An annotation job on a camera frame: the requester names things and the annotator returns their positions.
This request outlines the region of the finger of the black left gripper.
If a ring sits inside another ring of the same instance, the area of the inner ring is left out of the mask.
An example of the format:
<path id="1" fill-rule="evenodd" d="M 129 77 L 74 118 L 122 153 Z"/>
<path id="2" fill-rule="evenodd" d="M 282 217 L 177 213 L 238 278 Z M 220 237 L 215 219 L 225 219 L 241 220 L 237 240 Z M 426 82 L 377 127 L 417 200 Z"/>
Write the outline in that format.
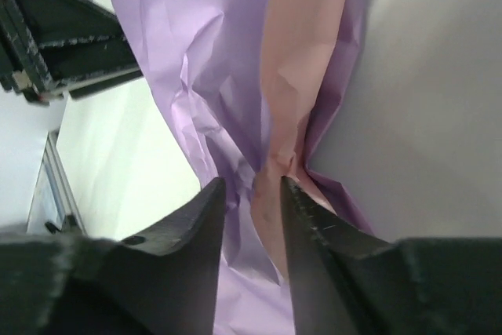
<path id="1" fill-rule="evenodd" d="M 117 17 L 90 0 L 1 0 L 1 85 L 26 101 L 78 99 L 138 79 Z"/>

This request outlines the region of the purple wrapping paper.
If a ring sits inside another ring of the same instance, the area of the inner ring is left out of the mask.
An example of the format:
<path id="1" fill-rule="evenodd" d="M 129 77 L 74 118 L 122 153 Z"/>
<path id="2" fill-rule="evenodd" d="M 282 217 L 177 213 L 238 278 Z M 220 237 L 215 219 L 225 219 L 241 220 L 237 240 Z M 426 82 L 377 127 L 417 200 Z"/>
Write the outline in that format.
<path id="1" fill-rule="evenodd" d="M 154 101 L 201 184 L 224 179 L 224 239 L 216 334 L 292 334 L 287 279 L 275 269 L 251 216 L 256 175 L 270 143 L 260 88 L 269 0 L 111 0 Z M 338 112 L 358 59 L 364 0 L 345 0 L 336 46 L 307 124 L 303 167 L 322 204 L 363 231 L 345 187 L 311 157 Z"/>

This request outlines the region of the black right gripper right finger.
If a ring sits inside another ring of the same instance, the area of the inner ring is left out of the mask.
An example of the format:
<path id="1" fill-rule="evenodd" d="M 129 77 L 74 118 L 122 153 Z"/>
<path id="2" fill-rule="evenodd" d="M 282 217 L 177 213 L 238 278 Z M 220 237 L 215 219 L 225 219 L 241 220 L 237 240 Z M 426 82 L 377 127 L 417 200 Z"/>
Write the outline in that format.
<path id="1" fill-rule="evenodd" d="M 499 238 L 385 242 L 281 182 L 298 334 L 498 334 Z"/>

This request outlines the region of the pink wrapping paper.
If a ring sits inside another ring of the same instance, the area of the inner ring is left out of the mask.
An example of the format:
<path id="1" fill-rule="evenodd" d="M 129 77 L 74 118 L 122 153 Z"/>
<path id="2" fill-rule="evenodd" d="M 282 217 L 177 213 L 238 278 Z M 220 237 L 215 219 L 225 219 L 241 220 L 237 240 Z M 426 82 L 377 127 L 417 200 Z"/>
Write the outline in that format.
<path id="1" fill-rule="evenodd" d="M 256 175 L 251 216 L 275 269 L 288 279 L 280 187 L 290 177 L 325 204 L 304 167 L 307 124 L 336 46 L 345 0 L 269 0 L 260 53 L 260 88 L 271 117 L 270 143 Z"/>

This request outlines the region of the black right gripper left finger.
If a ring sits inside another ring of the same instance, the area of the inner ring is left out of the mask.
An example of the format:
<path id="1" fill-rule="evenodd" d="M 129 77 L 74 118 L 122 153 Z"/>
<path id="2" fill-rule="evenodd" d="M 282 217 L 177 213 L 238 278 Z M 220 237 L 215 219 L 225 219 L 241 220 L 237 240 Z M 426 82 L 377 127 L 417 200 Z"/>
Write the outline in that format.
<path id="1" fill-rule="evenodd" d="M 3 235 L 4 334 L 210 334 L 225 183 L 122 241 Z"/>

